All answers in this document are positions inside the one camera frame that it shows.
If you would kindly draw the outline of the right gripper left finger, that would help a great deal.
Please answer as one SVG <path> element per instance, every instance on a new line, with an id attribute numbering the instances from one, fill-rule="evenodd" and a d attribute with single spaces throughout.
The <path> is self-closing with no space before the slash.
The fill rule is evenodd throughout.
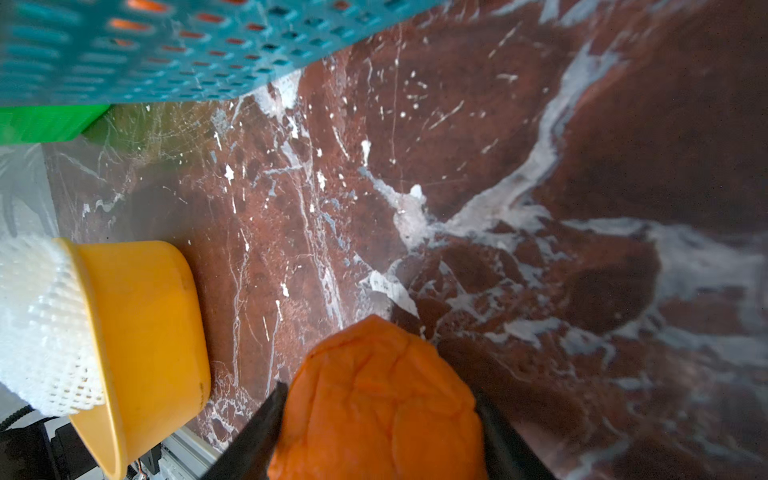
<path id="1" fill-rule="evenodd" d="M 235 440 L 202 475 L 203 480 L 268 479 L 288 391 L 287 384 L 277 383 Z"/>

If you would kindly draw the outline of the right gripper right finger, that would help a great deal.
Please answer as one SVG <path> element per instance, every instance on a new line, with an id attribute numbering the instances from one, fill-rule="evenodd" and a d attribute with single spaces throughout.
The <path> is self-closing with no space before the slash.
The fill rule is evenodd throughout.
<path id="1" fill-rule="evenodd" d="M 489 479 L 554 480 L 555 476 L 484 392 L 474 392 Z"/>

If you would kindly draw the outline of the netted orange top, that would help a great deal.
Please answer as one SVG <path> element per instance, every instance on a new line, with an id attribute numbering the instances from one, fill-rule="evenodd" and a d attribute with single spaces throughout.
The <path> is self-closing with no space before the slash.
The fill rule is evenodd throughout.
<path id="1" fill-rule="evenodd" d="M 371 315 L 306 356 L 268 476 L 485 479 L 475 397 L 432 345 Z"/>

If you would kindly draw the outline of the yellow plastic tray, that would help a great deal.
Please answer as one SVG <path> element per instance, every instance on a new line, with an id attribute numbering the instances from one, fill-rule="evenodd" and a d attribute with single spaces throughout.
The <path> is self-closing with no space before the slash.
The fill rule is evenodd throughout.
<path id="1" fill-rule="evenodd" d="M 163 241 L 59 244 L 89 309 L 104 402 L 71 416 L 109 479 L 196 417 L 211 373 L 191 269 Z"/>

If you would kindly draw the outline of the green plastic basket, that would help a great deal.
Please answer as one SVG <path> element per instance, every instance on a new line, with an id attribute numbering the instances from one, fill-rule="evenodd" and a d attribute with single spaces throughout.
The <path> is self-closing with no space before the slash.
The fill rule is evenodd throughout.
<path id="1" fill-rule="evenodd" d="M 109 104 L 2 107 L 1 145 L 71 141 L 109 108 Z"/>

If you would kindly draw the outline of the teal plastic basket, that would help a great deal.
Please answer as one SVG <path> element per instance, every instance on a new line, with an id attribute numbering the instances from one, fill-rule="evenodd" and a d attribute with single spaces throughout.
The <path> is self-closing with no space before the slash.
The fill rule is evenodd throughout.
<path id="1" fill-rule="evenodd" d="M 232 99 L 427 1 L 5 1 L 5 107 Z"/>

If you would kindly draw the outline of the aluminium front rail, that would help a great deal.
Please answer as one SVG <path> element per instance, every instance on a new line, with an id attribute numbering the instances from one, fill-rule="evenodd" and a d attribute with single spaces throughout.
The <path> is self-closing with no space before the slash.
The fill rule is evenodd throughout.
<path id="1" fill-rule="evenodd" d="M 126 479 L 201 479 L 221 454 L 182 427 L 129 465 Z"/>

